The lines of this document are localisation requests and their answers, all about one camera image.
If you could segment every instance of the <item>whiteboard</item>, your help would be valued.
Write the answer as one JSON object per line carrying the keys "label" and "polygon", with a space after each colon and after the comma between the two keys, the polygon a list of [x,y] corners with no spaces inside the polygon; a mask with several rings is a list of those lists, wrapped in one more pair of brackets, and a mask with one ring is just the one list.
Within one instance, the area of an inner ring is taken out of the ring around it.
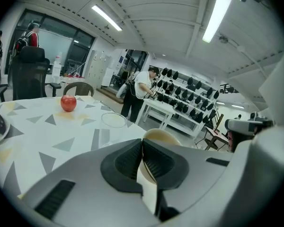
{"label": "whiteboard", "polygon": [[61,65],[64,65],[72,38],[45,29],[40,29],[38,37],[39,45],[45,50],[45,58],[49,59],[50,63],[53,63],[56,55],[62,53]]}

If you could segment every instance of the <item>ceiling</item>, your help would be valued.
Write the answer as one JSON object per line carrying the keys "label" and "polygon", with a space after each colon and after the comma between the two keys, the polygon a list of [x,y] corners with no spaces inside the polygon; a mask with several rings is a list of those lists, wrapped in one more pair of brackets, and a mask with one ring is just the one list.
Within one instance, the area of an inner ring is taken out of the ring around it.
{"label": "ceiling", "polygon": [[[219,76],[250,100],[260,96],[258,87],[266,79],[258,64],[267,66],[267,76],[284,51],[284,31],[278,18],[266,3],[253,0],[232,0],[209,44],[202,37],[215,0],[24,1],[77,16],[77,20],[118,48],[149,51],[158,58],[164,54],[166,60],[182,63],[211,78]],[[91,9],[96,4],[118,23],[121,32]],[[222,44],[220,35],[230,43]],[[245,55],[237,51],[237,45],[245,47]]]}

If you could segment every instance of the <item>floor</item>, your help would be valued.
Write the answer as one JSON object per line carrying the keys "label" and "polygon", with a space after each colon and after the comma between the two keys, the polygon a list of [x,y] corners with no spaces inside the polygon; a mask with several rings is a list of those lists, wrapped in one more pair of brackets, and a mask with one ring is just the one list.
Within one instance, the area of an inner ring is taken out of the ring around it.
{"label": "floor", "polygon": [[[47,85],[45,86],[45,92],[47,96],[52,96],[52,88]],[[58,89],[56,94],[57,96],[62,96],[63,93],[63,88],[62,89]],[[68,94],[69,95],[74,95],[75,93],[75,88],[69,90]],[[12,96],[12,89],[8,88],[5,93],[4,93],[4,97],[5,97],[5,101],[12,101],[13,96]],[[122,110],[122,106],[121,104],[115,102],[114,100],[110,99],[109,97],[105,96],[104,94],[98,92],[95,90],[93,98],[95,98],[98,101],[101,101],[102,103],[106,104],[108,107],[110,107],[112,110],[114,110],[116,113],[120,113]],[[161,121],[152,118],[151,116],[148,117],[148,119],[146,120],[146,122],[143,122],[142,120],[139,123],[139,126],[141,128],[143,128],[144,130],[150,130],[153,128],[159,128],[161,124]],[[185,147],[191,147],[191,148],[198,148],[198,149],[205,149],[207,144],[205,143],[205,141],[201,141],[198,143],[198,145],[196,146],[195,142],[200,141],[201,139],[204,138],[205,135],[205,129],[203,129],[203,131],[200,132],[200,134],[198,135],[198,137],[194,140],[192,139],[192,137],[190,135],[187,135],[173,127],[167,126],[167,128],[165,129],[167,132],[171,133],[173,136],[175,136],[183,146]],[[218,147],[221,147],[223,144],[221,142],[216,141],[216,145]],[[221,148],[219,151],[226,151],[228,150],[228,146],[225,145],[223,146],[223,148]]]}

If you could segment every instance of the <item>apple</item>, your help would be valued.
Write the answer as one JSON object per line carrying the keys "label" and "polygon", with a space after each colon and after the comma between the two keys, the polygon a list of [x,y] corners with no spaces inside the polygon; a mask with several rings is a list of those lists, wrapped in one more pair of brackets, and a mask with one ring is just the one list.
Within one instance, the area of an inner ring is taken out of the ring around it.
{"label": "apple", "polygon": [[64,111],[71,112],[75,109],[77,105],[77,100],[74,96],[64,95],[61,98],[61,107]]}

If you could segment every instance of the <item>white t-shirt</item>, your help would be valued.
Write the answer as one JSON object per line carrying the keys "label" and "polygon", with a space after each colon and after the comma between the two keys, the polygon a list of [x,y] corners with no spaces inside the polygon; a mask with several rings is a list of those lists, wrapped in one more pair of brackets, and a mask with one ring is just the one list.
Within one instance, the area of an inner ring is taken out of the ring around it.
{"label": "white t-shirt", "polygon": [[147,92],[143,91],[140,88],[139,83],[144,83],[148,88],[151,88],[151,79],[150,79],[150,74],[148,71],[141,71],[135,78],[135,84],[134,84],[134,89],[136,91],[136,97],[138,99],[143,99]]}

